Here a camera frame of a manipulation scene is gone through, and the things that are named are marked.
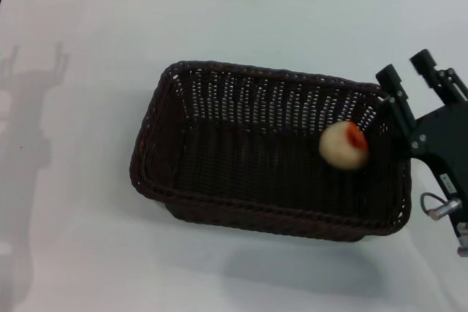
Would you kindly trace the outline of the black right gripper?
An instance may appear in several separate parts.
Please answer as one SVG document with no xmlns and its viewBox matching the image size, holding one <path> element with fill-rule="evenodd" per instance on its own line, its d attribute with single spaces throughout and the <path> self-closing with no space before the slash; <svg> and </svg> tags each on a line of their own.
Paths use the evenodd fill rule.
<svg viewBox="0 0 468 312">
<path fill-rule="evenodd" d="M 445 198 L 420 195 L 422 211 L 432 220 L 450 219 L 459 242 L 467 249 L 467 87 L 453 68 L 437 69 L 427 49 L 410 59 L 416 72 L 446 105 L 415 119 L 408 96 L 392 64 L 376 74 L 388 95 L 388 106 L 398 124 L 404 158 L 418 159 L 431 170 Z"/>
</svg>

